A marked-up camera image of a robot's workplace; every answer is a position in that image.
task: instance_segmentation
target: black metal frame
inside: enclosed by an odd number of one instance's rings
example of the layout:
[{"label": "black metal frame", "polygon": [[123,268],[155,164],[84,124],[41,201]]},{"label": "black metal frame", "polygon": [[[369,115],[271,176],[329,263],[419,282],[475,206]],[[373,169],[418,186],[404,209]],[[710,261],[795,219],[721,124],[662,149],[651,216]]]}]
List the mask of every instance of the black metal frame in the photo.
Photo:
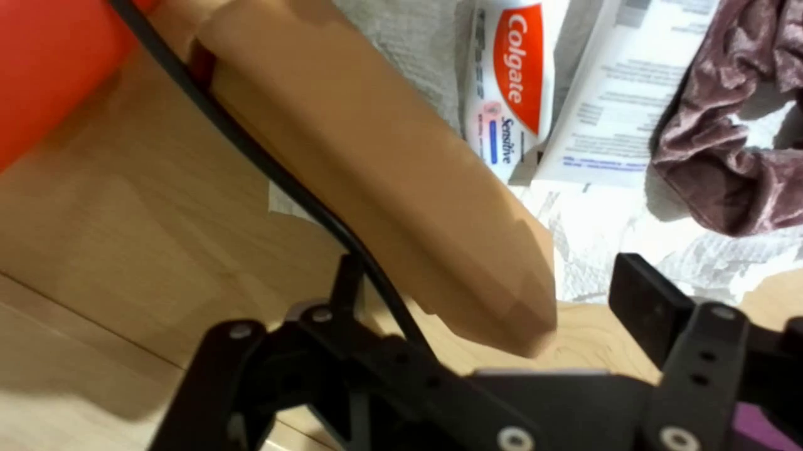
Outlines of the black metal frame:
[{"label": "black metal frame", "polygon": [[309,406],[354,451],[756,447],[731,430],[738,400],[760,402],[802,439],[802,317],[773,333],[731,305],[696,305],[641,254],[617,257],[610,305],[662,367],[660,385],[627,376],[458,376],[419,343],[356,322],[359,280],[361,268],[345,257],[332,301],[300,321],[271,333],[256,321],[211,328],[153,447],[256,451],[276,411],[295,406]]}]

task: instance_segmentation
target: white paper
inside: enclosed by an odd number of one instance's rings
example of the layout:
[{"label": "white paper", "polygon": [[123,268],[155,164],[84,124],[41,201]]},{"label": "white paper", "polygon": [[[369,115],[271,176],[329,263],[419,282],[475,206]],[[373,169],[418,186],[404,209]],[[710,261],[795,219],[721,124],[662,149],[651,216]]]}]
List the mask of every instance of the white paper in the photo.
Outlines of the white paper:
[{"label": "white paper", "polygon": [[651,134],[715,8],[718,0],[608,1],[533,186],[563,181],[644,188]]}]

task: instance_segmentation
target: packaging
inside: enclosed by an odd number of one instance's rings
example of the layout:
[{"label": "packaging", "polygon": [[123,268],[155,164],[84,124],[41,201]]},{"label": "packaging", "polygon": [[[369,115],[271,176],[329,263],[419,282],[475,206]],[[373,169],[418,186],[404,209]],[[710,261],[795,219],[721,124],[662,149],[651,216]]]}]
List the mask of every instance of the packaging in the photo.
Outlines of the packaging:
[{"label": "packaging", "polygon": [[198,35],[211,93],[404,295],[521,355],[554,331],[553,238],[329,0],[231,0]]},{"label": "packaging", "polygon": [[65,119],[132,48],[107,0],[0,0],[0,169]]},{"label": "packaging", "polygon": [[479,0],[464,93],[464,134],[507,182],[551,134],[554,65],[543,0]]}]

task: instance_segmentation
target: crumpled cloth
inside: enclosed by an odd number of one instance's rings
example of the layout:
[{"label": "crumpled cloth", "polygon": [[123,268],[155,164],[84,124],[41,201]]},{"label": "crumpled cloth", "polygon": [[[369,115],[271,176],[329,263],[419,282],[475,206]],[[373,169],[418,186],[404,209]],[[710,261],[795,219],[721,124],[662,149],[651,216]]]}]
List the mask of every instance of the crumpled cloth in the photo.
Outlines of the crumpled cloth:
[{"label": "crumpled cloth", "polygon": [[[778,149],[746,147],[734,118],[763,82],[802,102],[803,0],[723,0],[655,138],[655,173],[701,224],[728,236],[803,223],[803,142],[778,132]],[[788,124],[803,123],[798,107]]]}]

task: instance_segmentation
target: screw hole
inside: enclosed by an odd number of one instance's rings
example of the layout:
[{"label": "screw hole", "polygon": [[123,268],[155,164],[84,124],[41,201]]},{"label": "screw hole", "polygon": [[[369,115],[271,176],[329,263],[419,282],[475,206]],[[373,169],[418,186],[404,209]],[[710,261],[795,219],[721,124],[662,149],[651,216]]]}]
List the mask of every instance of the screw hole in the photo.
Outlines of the screw hole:
[{"label": "screw hole", "polygon": [[718,361],[718,355],[713,350],[701,350],[703,361]]},{"label": "screw hole", "polygon": [[710,381],[703,372],[694,372],[696,385],[709,385]]}]

